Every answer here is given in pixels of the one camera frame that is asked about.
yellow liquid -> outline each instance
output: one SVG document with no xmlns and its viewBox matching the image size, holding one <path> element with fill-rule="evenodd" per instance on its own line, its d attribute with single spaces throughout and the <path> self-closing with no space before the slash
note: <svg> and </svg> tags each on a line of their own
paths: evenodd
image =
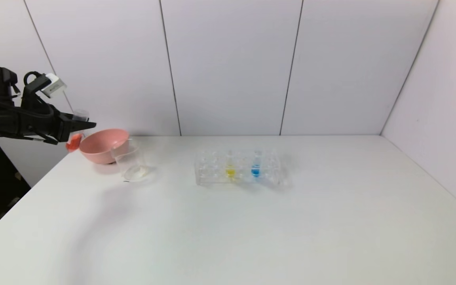
<svg viewBox="0 0 456 285">
<path fill-rule="evenodd" d="M 233 169 L 233 165 L 227 165 L 226 166 L 226 176 L 229 178 L 235 177 L 235 169 Z"/>
</svg>

small plastic cup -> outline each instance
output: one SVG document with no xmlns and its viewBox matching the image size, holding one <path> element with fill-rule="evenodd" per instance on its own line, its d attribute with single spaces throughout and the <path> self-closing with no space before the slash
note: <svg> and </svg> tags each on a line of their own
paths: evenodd
<svg viewBox="0 0 456 285">
<path fill-rule="evenodd" d="M 136 182 L 144 179 L 148 169 L 138 141 L 134 139 L 118 141 L 112 146 L 110 153 L 116 159 L 125 181 Z"/>
<path fill-rule="evenodd" d="M 82 109 L 75 109 L 72 119 L 74 121 L 87 122 L 89 120 L 89 112 Z M 84 138 L 84 130 L 73 132 L 70 134 L 69 141 L 66 143 L 66 149 L 73 152 L 80 147 L 80 142 Z"/>
</svg>

black cable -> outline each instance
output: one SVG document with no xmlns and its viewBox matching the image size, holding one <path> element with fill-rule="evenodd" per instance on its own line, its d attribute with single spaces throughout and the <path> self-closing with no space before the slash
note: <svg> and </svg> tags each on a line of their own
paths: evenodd
<svg viewBox="0 0 456 285">
<path fill-rule="evenodd" d="M 42 74 L 40 74 L 39 72 L 28 72 L 28 73 L 26 73 L 26 75 L 24 75 L 24 85 L 27 85 L 27 78 L 30 75 L 34 75 L 36 78 L 38 78 Z"/>
</svg>

pink bowl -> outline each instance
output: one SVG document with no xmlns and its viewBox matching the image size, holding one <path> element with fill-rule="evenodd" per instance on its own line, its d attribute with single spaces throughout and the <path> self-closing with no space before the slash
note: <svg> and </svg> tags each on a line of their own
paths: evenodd
<svg viewBox="0 0 456 285">
<path fill-rule="evenodd" d="M 127 140 L 129 137 L 130 134 L 121 129 L 99 131 L 80 143 L 80 152 L 94 163 L 109 164 L 116 161 L 110 154 L 110 148 L 118 141 Z"/>
</svg>

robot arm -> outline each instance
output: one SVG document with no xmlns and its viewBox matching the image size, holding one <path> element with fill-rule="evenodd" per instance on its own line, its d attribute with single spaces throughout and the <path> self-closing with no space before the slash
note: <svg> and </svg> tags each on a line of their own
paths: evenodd
<svg viewBox="0 0 456 285">
<path fill-rule="evenodd" d="M 30 75 L 36 78 L 27 83 Z M 71 132 L 96 126 L 93 122 L 73 120 L 72 114 L 60 112 L 36 94 L 41 91 L 50 98 L 54 92 L 65 88 L 65 84 L 54 74 L 27 73 L 24 76 L 25 86 L 20 107 L 16 107 L 13 102 L 20 94 L 16 83 L 17 75 L 0 67 L 0 137 L 57 144 L 68 141 Z M 17 95 L 11 95 L 11 89 Z M 38 135 L 42 139 L 27 137 L 29 135 Z"/>
</svg>

